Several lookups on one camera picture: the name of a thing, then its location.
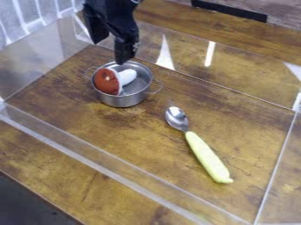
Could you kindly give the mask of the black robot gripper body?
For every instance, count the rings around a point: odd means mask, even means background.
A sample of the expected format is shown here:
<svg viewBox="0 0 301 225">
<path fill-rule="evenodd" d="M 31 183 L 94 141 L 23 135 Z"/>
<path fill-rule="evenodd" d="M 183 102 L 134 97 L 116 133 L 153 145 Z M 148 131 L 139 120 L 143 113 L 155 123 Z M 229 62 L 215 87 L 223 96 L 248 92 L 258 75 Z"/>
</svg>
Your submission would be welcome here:
<svg viewBox="0 0 301 225">
<path fill-rule="evenodd" d="M 132 0 L 84 0 L 82 13 L 90 13 L 101 20 L 114 37 L 139 35 L 133 20 L 133 10 L 137 3 Z"/>
</svg>

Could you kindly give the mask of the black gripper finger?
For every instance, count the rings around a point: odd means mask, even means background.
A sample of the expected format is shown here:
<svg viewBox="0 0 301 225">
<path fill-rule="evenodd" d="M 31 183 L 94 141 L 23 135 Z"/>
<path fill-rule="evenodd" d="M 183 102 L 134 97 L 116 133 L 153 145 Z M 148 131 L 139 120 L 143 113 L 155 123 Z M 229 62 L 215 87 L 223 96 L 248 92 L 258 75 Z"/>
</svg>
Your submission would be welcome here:
<svg viewBox="0 0 301 225">
<path fill-rule="evenodd" d="M 92 43 L 97 44 L 109 36 L 109 31 L 96 15 L 85 12 L 82 17 Z"/>
<path fill-rule="evenodd" d="M 139 45 L 140 39 L 137 34 L 114 38 L 113 55 L 114 61 L 118 65 L 122 65 L 122 63 L 134 56 Z"/>
</svg>

